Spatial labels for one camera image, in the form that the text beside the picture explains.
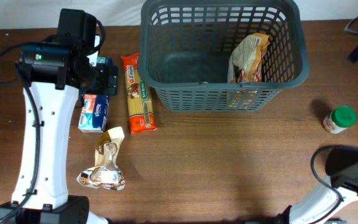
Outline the Kleenex tissue multipack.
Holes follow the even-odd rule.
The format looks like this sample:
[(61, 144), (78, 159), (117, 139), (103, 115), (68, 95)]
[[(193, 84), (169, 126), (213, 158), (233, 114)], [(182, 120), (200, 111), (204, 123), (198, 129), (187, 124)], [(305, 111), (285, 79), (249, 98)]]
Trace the Kleenex tissue multipack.
[[(115, 65), (111, 58), (98, 57), (98, 63)], [(78, 122), (78, 129), (83, 133), (103, 133), (106, 129), (108, 118), (109, 100), (111, 96), (80, 94), (81, 113)]]

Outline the spaghetti pasta packet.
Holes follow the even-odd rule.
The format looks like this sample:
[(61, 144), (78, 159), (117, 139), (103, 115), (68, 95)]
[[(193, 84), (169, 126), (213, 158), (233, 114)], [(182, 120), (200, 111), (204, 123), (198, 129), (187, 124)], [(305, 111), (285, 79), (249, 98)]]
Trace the spaghetti pasta packet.
[(157, 129), (150, 87), (138, 71), (139, 53), (122, 55), (130, 132), (132, 135)]

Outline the grey plastic shopping basket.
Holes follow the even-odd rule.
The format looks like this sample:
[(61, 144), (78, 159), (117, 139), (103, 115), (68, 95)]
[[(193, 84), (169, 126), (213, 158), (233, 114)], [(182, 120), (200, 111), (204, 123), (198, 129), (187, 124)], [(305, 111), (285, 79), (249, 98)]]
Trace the grey plastic shopping basket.
[[(229, 83), (229, 57), (268, 36), (262, 79)], [(289, 0), (153, 0), (141, 9), (139, 74), (171, 111), (257, 111), (310, 73), (299, 8)]]

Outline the orange snack bag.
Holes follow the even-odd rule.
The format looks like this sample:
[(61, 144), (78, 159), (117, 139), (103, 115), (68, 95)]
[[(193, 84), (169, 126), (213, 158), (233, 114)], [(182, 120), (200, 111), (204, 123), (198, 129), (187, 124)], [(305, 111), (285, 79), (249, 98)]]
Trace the orange snack bag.
[(266, 34), (254, 33), (244, 38), (229, 57), (227, 82), (262, 82), (262, 59), (269, 44)]

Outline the white-label jar green lid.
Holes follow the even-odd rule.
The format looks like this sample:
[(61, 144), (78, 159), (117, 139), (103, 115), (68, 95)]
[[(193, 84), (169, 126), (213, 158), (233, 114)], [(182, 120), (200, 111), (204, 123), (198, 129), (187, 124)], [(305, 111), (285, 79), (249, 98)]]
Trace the white-label jar green lid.
[(323, 128), (329, 133), (339, 134), (356, 122), (356, 112), (349, 106), (340, 106), (323, 119)]

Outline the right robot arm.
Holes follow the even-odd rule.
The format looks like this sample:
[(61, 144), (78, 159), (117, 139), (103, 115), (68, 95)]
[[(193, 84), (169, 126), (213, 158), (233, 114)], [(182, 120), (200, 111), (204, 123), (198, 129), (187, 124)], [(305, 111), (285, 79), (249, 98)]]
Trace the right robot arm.
[[(351, 26), (358, 16), (344, 28), (348, 34), (358, 36)], [(348, 56), (351, 62), (358, 61), (358, 46)], [(330, 133), (339, 133), (356, 123), (356, 112), (348, 106), (341, 106), (328, 114), (323, 124)], [(316, 169), (315, 160), (323, 151), (329, 151), (325, 164), (326, 177), (322, 179)], [(305, 199), (296, 205), (289, 205), (272, 221), (245, 223), (347, 223), (329, 220), (346, 205), (358, 200), (358, 147), (345, 145), (323, 146), (313, 153), (311, 171), (319, 185)]]

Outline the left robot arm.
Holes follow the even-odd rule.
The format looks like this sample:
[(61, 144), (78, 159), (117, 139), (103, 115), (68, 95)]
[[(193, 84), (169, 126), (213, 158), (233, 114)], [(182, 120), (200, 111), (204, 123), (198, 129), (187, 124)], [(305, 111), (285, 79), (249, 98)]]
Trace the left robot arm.
[(90, 55), (103, 42), (102, 23), (77, 9), (62, 9), (58, 30), (39, 42), (19, 44), (14, 64), (25, 98), (21, 168), (9, 202), (0, 204), (0, 223), (108, 223), (90, 210), (85, 196), (67, 188), (71, 117), (82, 93), (101, 73)]

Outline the brown chocolate snack bag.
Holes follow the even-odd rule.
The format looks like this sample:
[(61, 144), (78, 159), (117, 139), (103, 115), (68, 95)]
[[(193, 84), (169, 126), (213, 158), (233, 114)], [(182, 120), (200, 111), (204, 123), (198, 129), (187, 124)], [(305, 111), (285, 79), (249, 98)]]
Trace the brown chocolate snack bag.
[(124, 131), (121, 127), (107, 130), (98, 141), (94, 152), (94, 166), (85, 169), (76, 178), (84, 187), (93, 189), (122, 190), (126, 180), (120, 168), (116, 165)]

